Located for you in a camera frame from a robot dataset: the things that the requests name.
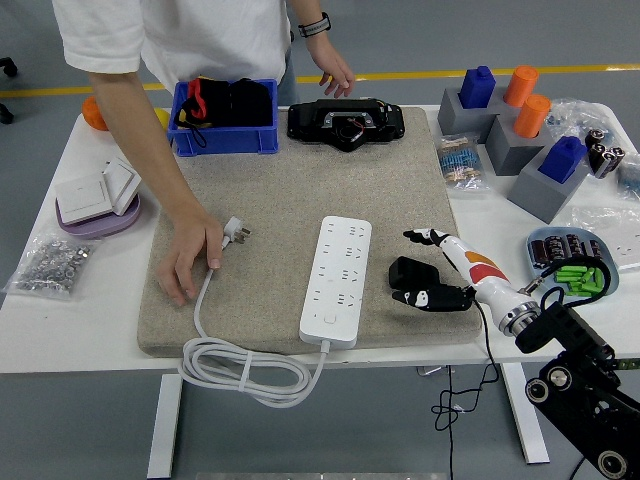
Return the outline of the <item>person's left hand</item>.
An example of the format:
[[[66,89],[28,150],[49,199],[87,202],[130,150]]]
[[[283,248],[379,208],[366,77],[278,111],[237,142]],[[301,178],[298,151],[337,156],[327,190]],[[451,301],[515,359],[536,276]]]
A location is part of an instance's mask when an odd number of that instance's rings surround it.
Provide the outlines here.
[[[334,98],[348,98],[355,86],[356,78],[348,63],[332,45],[326,32],[321,32],[305,40],[306,48],[321,71],[318,84],[325,95]]]

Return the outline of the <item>person's right hand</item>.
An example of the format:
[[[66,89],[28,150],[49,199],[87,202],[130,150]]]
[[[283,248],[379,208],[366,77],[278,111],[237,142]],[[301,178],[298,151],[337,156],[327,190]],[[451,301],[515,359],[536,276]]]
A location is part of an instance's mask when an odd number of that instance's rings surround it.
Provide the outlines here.
[[[197,256],[204,251],[207,265],[219,269],[223,227],[198,202],[179,204],[169,212],[173,226],[170,246],[156,269],[162,291],[178,306],[198,294],[192,277]]]

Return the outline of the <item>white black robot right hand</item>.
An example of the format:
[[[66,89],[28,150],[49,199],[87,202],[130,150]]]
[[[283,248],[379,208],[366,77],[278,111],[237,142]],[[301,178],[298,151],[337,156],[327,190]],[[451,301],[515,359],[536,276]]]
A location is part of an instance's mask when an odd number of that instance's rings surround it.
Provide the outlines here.
[[[435,229],[408,230],[403,235],[413,243],[440,248],[467,286],[446,285],[435,267],[399,257],[388,275],[394,300],[429,312],[465,311],[476,300],[489,306],[497,322],[509,322],[535,309],[529,295],[516,290],[492,260],[460,238]]]

